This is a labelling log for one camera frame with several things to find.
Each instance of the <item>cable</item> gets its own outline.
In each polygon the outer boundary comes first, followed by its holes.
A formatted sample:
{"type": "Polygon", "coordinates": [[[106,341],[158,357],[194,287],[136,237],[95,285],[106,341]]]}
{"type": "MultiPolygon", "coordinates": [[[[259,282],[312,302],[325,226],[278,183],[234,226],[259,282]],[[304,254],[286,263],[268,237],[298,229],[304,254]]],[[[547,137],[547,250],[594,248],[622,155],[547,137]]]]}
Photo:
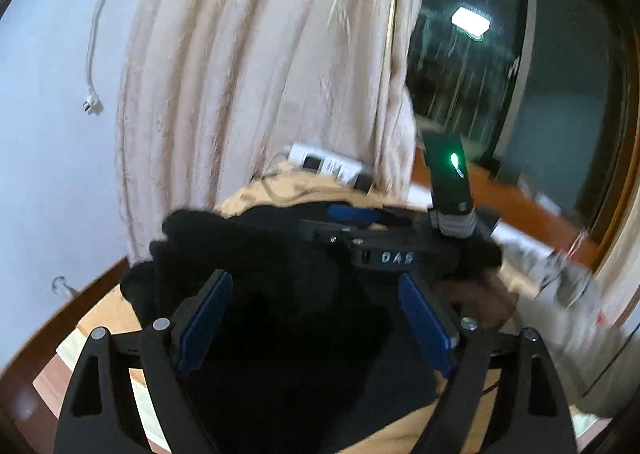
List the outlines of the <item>cable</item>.
{"type": "Polygon", "coordinates": [[[495,382],[494,384],[491,384],[489,387],[487,387],[487,388],[482,392],[482,395],[483,395],[483,396],[488,395],[490,392],[492,392],[492,390],[497,389],[499,385],[500,385],[500,378],[498,378],[498,381],[497,381],[497,382],[495,382]]]}
{"type": "Polygon", "coordinates": [[[86,48],[86,59],[84,61],[84,74],[86,77],[86,85],[88,89],[88,96],[82,105],[87,113],[91,113],[96,110],[100,104],[100,98],[98,93],[95,92],[94,80],[92,73],[94,69],[94,54],[95,54],[95,39],[98,31],[98,24],[100,23],[100,14],[104,8],[104,3],[107,0],[98,0],[94,9],[94,16],[91,20],[91,28],[89,32],[89,43],[86,48]]]}
{"type": "Polygon", "coordinates": [[[295,194],[293,196],[290,197],[284,197],[284,196],[278,196],[269,186],[269,184],[267,183],[267,179],[265,177],[261,177],[260,178],[260,183],[262,184],[264,190],[266,191],[266,193],[268,194],[269,198],[271,198],[271,201],[273,201],[274,203],[291,203],[293,201],[297,201],[305,196],[309,196],[310,194],[334,194],[334,193],[344,193],[344,189],[343,188],[337,188],[337,189],[331,189],[331,188],[311,188],[311,189],[305,189],[302,192],[295,194]]]}
{"type": "Polygon", "coordinates": [[[287,147],[284,148],[284,150],[281,150],[280,152],[277,152],[276,154],[274,154],[271,159],[269,160],[269,163],[267,164],[267,166],[263,169],[263,173],[262,173],[262,177],[269,177],[272,176],[272,174],[269,174],[269,169],[271,168],[271,165],[273,165],[273,162],[276,161],[276,158],[288,158],[289,157],[289,145],[287,145],[287,147]]]}
{"type": "Polygon", "coordinates": [[[640,329],[640,323],[638,323],[636,328],[632,331],[631,335],[629,335],[626,338],[625,343],[622,344],[622,347],[618,350],[618,352],[615,355],[613,355],[613,358],[609,361],[609,363],[605,366],[605,368],[602,371],[600,371],[600,374],[598,376],[596,376],[596,379],[593,381],[593,383],[583,393],[583,395],[582,395],[583,398],[585,396],[587,396],[591,392],[591,390],[596,386],[596,384],[604,376],[604,373],[606,373],[607,370],[614,364],[614,362],[616,360],[618,360],[618,357],[622,354],[622,352],[625,350],[625,348],[629,345],[629,342],[631,342],[631,340],[633,339],[633,337],[636,334],[636,332],[638,331],[638,329],[640,329]]]}

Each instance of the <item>metal screw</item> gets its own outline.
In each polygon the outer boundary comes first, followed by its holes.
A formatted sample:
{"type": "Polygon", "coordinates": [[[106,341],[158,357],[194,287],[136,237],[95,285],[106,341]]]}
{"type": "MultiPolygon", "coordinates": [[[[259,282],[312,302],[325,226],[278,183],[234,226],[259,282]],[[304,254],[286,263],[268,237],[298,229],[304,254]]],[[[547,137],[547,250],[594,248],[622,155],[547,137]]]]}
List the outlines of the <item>metal screw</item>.
{"type": "Polygon", "coordinates": [[[96,328],[91,332],[91,338],[93,340],[100,340],[103,336],[107,334],[107,330],[105,328],[96,328]]]}
{"type": "Polygon", "coordinates": [[[524,328],[522,330],[522,336],[531,342],[538,340],[538,332],[531,328],[524,328]]]}
{"type": "Polygon", "coordinates": [[[154,320],[154,329],[156,331],[163,331],[169,327],[171,321],[167,317],[160,317],[154,320]]]}
{"type": "Polygon", "coordinates": [[[462,317],[462,319],[460,319],[460,325],[467,331],[476,331],[478,329],[478,323],[471,317],[462,317]]]}

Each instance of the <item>blue gripper pad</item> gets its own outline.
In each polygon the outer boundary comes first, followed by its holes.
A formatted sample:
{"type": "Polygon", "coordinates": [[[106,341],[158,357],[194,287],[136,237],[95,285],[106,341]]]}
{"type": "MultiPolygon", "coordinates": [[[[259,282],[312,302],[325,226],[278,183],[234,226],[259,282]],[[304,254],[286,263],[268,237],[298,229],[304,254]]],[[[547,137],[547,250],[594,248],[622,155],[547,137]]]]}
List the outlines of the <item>blue gripper pad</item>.
{"type": "Polygon", "coordinates": [[[200,368],[216,336],[226,307],[233,297],[234,283],[231,275],[224,273],[193,315],[188,327],[180,336],[180,357],[176,368],[187,374],[200,368]]]}
{"type": "Polygon", "coordinates": [[[334,221],[353,223],[361,227],[369,227],[380,218],[378,210],[358,209],[350,205],[330,205],[326,213],[334,221]]]}
{"type": "Polygon", "coordinates": [[[398,300],[425,360],[444,378],[449,378],[453,370],[449,356],[451,340],[408,274],[401,275],[398,282],[398,300]]]}

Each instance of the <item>power cord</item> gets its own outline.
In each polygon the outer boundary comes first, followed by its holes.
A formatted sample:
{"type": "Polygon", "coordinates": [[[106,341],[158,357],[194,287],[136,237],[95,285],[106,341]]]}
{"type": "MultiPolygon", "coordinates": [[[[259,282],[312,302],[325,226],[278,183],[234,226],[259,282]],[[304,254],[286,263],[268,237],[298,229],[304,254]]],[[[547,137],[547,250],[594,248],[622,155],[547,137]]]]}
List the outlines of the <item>power cord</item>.
{"type": "Polygon", "coordinates": [[[264,172],[262,173],[262,177],[269,177],[269,176],[274,176],[273,173],[269,173],[269,170],[271,169],[271,165],[273,165],[273,162],[276,161],[277,158],[285,158],[285,160],[289,157],[289,145],[287,145],[287,147],[285,147],[283,150],[277,152],[276,154],[274,154],[271,159],[269,160],[269,163],[267,164],[267,166],[264,168],[264,172]]]}
{"type": "Polygon", "coordinates": [[[490,392],[492,392],[493,390],[497,389],[499,385],[500,385],[500,379],[498,379],[498,381],[497,381],[497,382],[495,382],[494,384],[491,384],[489,387],[487,387],[487,388],[482,392],[482,395],[483,395],[483,396],[488,395],[490,392]]]}
{"type": "Polygon", "coordinates": [[[270,187],[269,183],[267,182],[267,177],[261,177],[260,178],[260,183],[262,184],[265,192],[267,193],[267,195],[269,196],[269,198],[271,198],[271,201],[273,201],[274,203],[279,203],[279,204],[285,204],[285,203],[292,203],[294,201],[298,201],[299,199],[302,199],[306,196],[309,196],[310,194],[334,194],[334,193],[343,193],[344,189],[343,188],[336,188],[336,189],[331,189],[331,188],[320,188],[320,187],[315,187],[315,188],[309,188],[309,189],[305,189],[302,192],[299,192],[298,194],[295,194],[293,196],[290,197],[284,197],[284,196],[279,196],[277,195],[270,187]]]}
{"type": "Polygon", "coordinates": [[[98,113],[100,111],[100,98],[95,91],[94,80],[92,78],[94,69],[94,54],[95,54],[95,39],[98,31],[98,24],[100,23],[100,14],[104,8],[104,3],[107,0],[98,0],[94,9],[94,16],[91,20],[91,28],[89,32],[89,43],[86,48],[86,59],[84,61],[84,74],[86,76],[86,85],[89,91],[84,104],[84,111],[86,113],[98,113]]]}

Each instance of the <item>beige cloth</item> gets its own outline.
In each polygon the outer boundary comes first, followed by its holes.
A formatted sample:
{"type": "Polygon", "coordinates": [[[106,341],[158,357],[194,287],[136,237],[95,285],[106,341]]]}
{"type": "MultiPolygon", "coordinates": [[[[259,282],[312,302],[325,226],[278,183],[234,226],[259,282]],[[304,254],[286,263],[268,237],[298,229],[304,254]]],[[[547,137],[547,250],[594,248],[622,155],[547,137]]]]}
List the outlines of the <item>beige cloth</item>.
{"type": "Polygon", "coordinates": [[[293,142],[410,183],[415,121],[404,86],[421,0],[141,0],[118,104],[129,259],[162,219],[213,207],[293,142]]]}

